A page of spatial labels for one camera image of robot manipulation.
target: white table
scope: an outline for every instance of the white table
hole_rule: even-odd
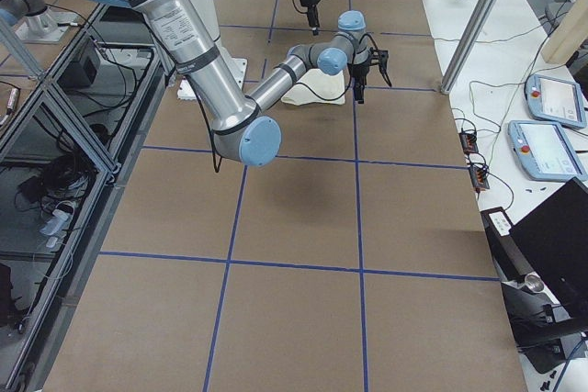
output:
[[[440,39],[461,38],[477,1],[423,0],[431,33],[437,39],[435,49],[442,72],[445,72],[458,43]],[[473,121],[477,129],[497,130],[498,128],[473,115],[469,83],[474,80],[487,84],[523,82],[529,74],[527,69],[535,58],[537,49],[546,37],[545,30],[539,26],[537,17],[526,0],[497,0],[478,41],[508,39],[534,27],[538,28],[506,42],[477,43],[474,46],[449,97],[451,106],[463,111],[465,118]],[[554,66],[556,65],[546,64],[539,56],[533,72]],[[544,74],[565,80],[572,79],[565,67],[544,71]],[[490,88],[481,84],[474,84],[472,87],[476,112],[493,121],[502,121],[502,130],[499,135],[496,136],[490,132],[479,133],[478,146],[484,157],[491,162],[491,173],[504,179],[514,191],[514,203],[508,210],[508,215],[516,223],[560,188],[562,183],[530,180],[520,167],[508,142],[506,130],[508,122],[514,119],[531,119],[526,110],[524,87],[511,85]],[[462,117],[459,110],[455,110],[454,113],[456,118]],[[457,127],[461,128],[461,121],[457,121]],[[469,129],[468,123],[465,123],[464,129]],[[569,130],[566,132],[575,150],[588,150],[588,138]],[[587,167],[588,155],[580,155],[580,159],[584,167]],[[480,210],[508,206],[511,200],[509,190],[495,178],[489,179],[491,189],[481,193],[478,201]],[[530,391],[539,390],[544,381],[550,380],[548,374],[538,374],[526,357],[521,356],[521,363]],[[554,380],[551,380],[551,388],[554,384]],[[587,385],[588,360],[574,360],[560,385],[559,392],[582,392],[586,390]]]

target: computer monitor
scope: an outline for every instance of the computer monitor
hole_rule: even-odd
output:
[[[570,316],[588,317],[588,188],[572,178],[510,233]]]

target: metal post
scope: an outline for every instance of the metal post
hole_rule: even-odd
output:
[[[31,77],[37,80],[42,78],[43,69],[40,67],[39,62],[20,41],[15,31],[2,18],[0,18],[0,41],[5,44],[10,54],[22,64]]]
[[[476,4],[473,13],[471,13],[468,25],[463,31],[458,47],[453,54],[453,58],[447,66],[445,76],[441,82],[440,90],[442,94],[449,94],[451,88],[458,79],[459,73],[465,64],[476,39],[480,35],[480,31],[484,26],[484,23],[486,23],[486,19],[492,11],[495,2],[496,0],[479,0],[478,4]]]

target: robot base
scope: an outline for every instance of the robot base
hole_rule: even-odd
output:
[[[53,16],[57,23],[72,23],[77,19],[77,14],[75,13],[55,13],[53,12]],[[28,27],[27,22],[23,23],[17,29],[17,36],[21,41],[25,43],[47,43],[47,44],[57,44],[60,42],[62,37],[65,35],[67,30],[70,27],[62,26],[57,27],[54,31],[46,34],[44,36],[40,36],[38,34],[34,34],[31,32],[30,28]]]
[[[220,53],[223,54],[226,50],[222,48]],[[243,84],[245,81],[245,73],[247,72],[247,59],[234,59],[231,56],[228,58],[229,62],[227,65],[229,66],[229,70],[231,71],[232,77],[235,79],[239,87],[243,89]],[[177,90],[177,97],[180,100],[196,100],[196,96],[194,95],[194,91],[187,83],[187,80],[182,80],[180,84],[180,88]]]

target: black monitor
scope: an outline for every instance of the black monitor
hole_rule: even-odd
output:
[[[570,316],[587,318],[588,188],[572,178],[510,233]]]

